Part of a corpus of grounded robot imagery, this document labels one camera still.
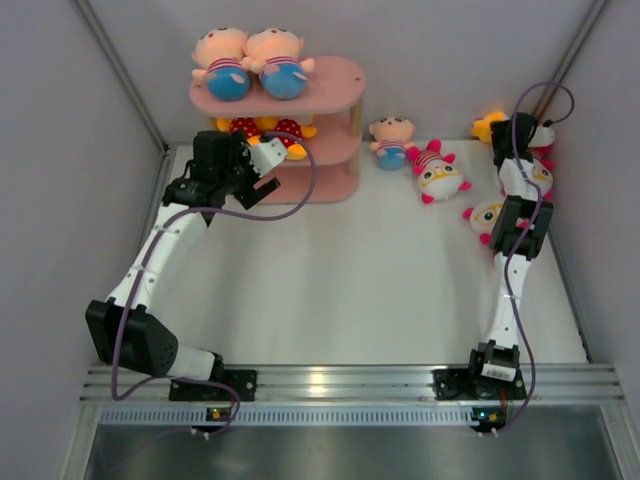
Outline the yellow plush red dotted dress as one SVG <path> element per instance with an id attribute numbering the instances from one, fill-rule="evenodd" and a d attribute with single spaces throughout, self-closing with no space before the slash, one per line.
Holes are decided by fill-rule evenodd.
<path id="1" fill-rule="evenodd" d="M 261 142 L 265 131 L 271 130 L 276 125 L 274 117 L 236 117 L 216 118 L 213 125 L 222 132 L 233 134 L 241 131 L 251 145 Z"/>

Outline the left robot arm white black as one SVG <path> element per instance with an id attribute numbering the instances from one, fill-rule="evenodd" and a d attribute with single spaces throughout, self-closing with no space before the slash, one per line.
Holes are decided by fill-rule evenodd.
<path id="1" fill-rule="evenodd" d="M 184 173 L 164 190 L 154 225 L 136 259 L 106 300 L 93 300 L 85 319 L 99 359 L 154 378 L 191 378 L 204 399 L 219 397 L 221 357 L 180 342 L 160 319 L 189 251 L 228 197 L 250 209 L 280 185 L 270 173 L 286 157 L 275 137 L 250 143 L 243 132 L 201 131 Z"/>

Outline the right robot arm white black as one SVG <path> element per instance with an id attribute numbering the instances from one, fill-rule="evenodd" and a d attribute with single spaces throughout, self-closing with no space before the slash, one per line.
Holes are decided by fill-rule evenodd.
<path id="1" fill-rule="evenodd" d="M 481 399 L 526 397 L 520 366 L 521 352 L 532 354 L 520 314 L 525 279 L 543 246 L 553 206 L 534 182 L 530 143 L 538 121 L 515 113 L 490 124 L 493 163 L 504 201 L 489 236 L 496 272 L 497 297 L 488 332 L 470 359 L 468 388 Z"/>

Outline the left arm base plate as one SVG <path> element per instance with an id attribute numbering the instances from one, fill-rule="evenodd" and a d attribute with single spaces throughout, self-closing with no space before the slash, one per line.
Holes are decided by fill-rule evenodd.
<path id="1" fill-rule="evenodd" d="M 169 400 L 173 402 L 253 402 L 258 372 L 253 369 L 227 369 L 218 380 L 206 384 L 172 380 Z"/>

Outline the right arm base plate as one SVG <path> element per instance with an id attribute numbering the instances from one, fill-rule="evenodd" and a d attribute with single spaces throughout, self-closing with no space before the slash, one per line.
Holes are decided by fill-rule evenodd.
<path id="1" fill-rule="evenodd" d="M 521 374 L 507 382 L 471 374 L 468 368 L 437 369 L 433 372 L 437 400 L 524 400 L 526 387 Z"/>

